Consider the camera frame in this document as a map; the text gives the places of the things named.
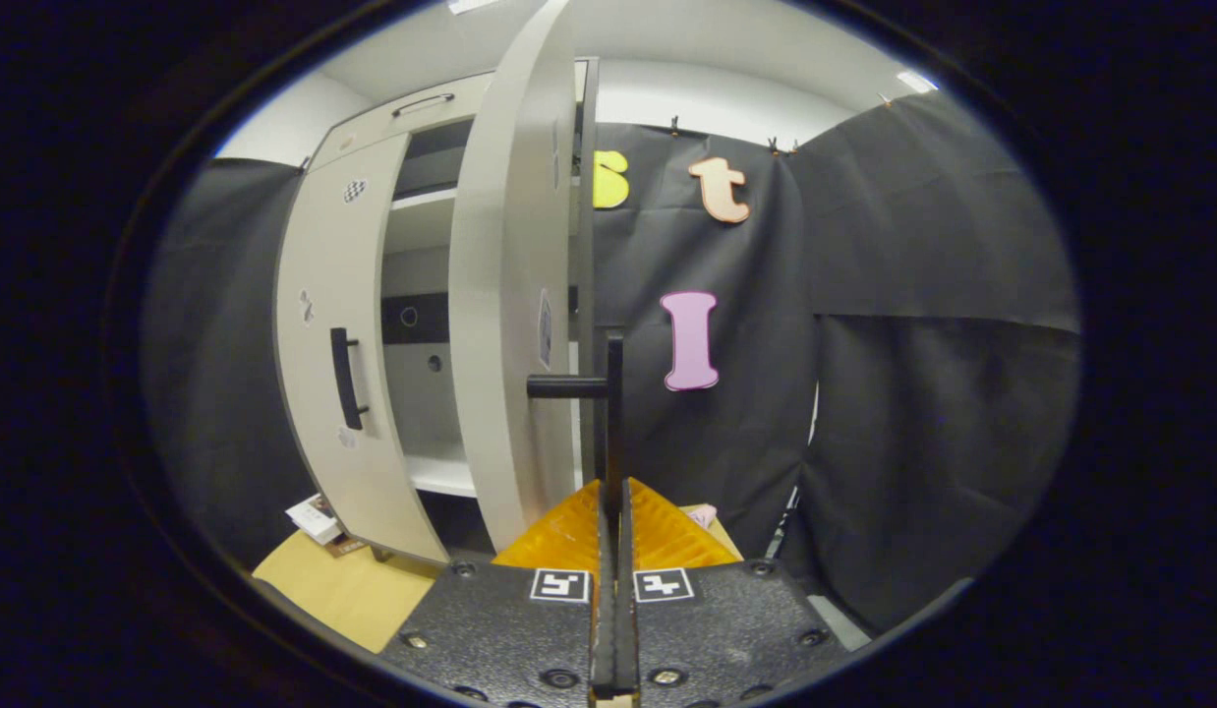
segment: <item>black fabric backdrop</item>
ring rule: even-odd
[[[254,568],[315,493],[276,372],[273,290],[299,172],[214,161],[172,214],[141,313],[151,432],[187,516]]]
[[[946,95],[894,100],[793,156],[599,125],[630,165],[595,212],[595,325],[627,331],[628,472],[714,504],[746,556],[793,485],[783,558],[882,631],[1003,550],[1048,484],[1079,382],[1061,235],[1031,180]],[[725,157],[752,208],[703,210]],[[718,297],[711,389],[672,392],[678,290]],[[815,382],[815,433],[807,444]]]

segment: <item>white cabinet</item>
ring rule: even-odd
[[[290,422],[343,527],[374,546],[447,561],[419,490],[475,499],[497,550],[574,491],[570,404],[526,398],[531,372],[570,371],[587,67],[566,4],[549,0],[495,72],[336,125],[291,208],[275,294]],[[394,198],[445,158],[452,184]]]

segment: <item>open cabinet door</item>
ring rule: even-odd
[[[526,377],[568,372],[574,63],[568,0],[509,46],[465,146],[448,318],[460,432],[495,550],[574,491],[570,404]]]
[[[445,562],[406,476],[382,355],[382,247],[406,144],[389,137],[304,178],[276,274],[276,352],[295,436],[344,529]]]

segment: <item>door handle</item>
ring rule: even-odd
[[[342,417],[350,429],[365,429],[360,414],[369,412],[368,406],[355,401],[355,384],[350,377],[350,350],[360,344],[358,339],[347,339],[347,327],[330,328],[330,348],[333,349],[333,377],[338,380],[338,400],[342,403]]]
[[[420,106],[420,103],[425,103],[428,100],[452,100],[452,99],[455,99],[455,94],[430,95],[430,97],[427,97],[427,99],[413,100],[411,103],[408,103],[406,106],[400,106],[398,108],[394,108],[393,112],[389,113],[389,116],[397,118],[398,116],[400,116],[400,113],[403,111],[406,111],[408,108],[411,108],[413,106]]]

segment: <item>letter i cutout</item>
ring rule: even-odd
[[[712,292],[671,292],[662,297],[674,331],[674,367],[666,376],[667,389],[691,390],[718,382],[718,369],[708,365],[708,310],[717,304]]]

